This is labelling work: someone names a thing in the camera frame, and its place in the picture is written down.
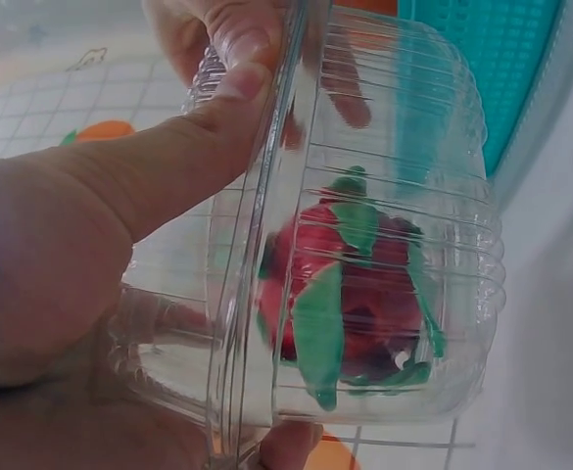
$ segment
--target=white surface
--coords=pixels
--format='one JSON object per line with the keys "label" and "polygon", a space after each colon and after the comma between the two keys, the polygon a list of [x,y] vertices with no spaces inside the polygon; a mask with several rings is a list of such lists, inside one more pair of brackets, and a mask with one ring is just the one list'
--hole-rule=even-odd
{"label": "white surface", "polygon": [[508,303],[484,432],[477,459],[451,468],[573,470],[573,90],[502,223]]}

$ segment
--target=orange circle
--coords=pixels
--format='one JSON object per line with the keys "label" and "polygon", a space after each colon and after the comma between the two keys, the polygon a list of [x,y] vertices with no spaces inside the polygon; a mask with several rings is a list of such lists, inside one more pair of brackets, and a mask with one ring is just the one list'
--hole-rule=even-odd
{"label": "orange circle", "polygon": [[95,140],[118,139],[136,131],[130,123],[124,120],[104,120],[86,127],[75,138],[77,142],[92,142]]}
{"label": "orange circle", "polygon": [[326,433],[308,457],[304,470],[360,470],[360,465],[347,446]]}

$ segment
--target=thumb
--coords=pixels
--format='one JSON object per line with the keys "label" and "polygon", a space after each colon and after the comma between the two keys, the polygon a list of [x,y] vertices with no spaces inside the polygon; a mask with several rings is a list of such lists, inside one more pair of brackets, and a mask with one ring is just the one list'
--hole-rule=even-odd
{"label": "thumb", "polygon": [[275,57],[281,21],[270,0],[186,0],[229,66]]}
{"label": "thumb", "polygon": [[187,81],[208,37],[229,67],[272,66],[281,40],[276,5],[286,0],[143,0],[147,18],[173,65]]}
{"label": "thumb", "polygon": [[94,192],[136,243],[248,168],[270,85],[265,67],[241,64],[189,115],[121,139],[38,155]]}

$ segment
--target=finger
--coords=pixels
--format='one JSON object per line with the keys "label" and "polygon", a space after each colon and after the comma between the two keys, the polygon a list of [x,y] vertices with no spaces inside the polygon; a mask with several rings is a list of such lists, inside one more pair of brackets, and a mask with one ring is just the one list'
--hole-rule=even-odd
{"label": "finger", "polygon": [[183,0],[179,3],[206,26],[213,45],[229,67],[248,61],[273,65],[281,40],[281,20],[270,1]]}
{"label": "finger", "polygon": [[351,127],[367,127],[371,110],[362,97],[356,59],[345,32],[332,27],[325,48],[321,86],[327,90],[336,111]]}
{"label": "finger", "polygon": [[322,426],[307,423],[287,422],[272,429],[260,446],[262,467],[266,470],[303,470],[322,436]]}
{"label": "finger", "polygon": [[162,51],[186,86],[190,86],[210,44],[205,25],[181,4],[143,0],[145,16]]}
{"label": "finger", "polygon": [[87,187],[136,243],[248,168],[270,83],[264,67],[241,65],[223,78],[214,99],[188,116],[118,140],[31,158]]}
{"label": "finger", "polygon": [[124,286],[109,330],[119,343],[154,343],[192,345],[208,348],[212,340],[212,323],[199,310],[201,305],[182,303],[179,299]]}

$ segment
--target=clear plastic container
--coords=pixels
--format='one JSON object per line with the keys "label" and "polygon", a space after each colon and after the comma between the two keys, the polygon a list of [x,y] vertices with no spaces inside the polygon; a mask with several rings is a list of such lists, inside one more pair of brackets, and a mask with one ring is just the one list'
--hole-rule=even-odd
{"label": "clear plastic container", "polygon": [[[135,247],[111,323],[118,373],[216,458],[281,419],[458,412],[505,302],[466,62],[428,26],[330,3],[295,2],[258,158]],[[209,50],[186,111],[223,74]]]}

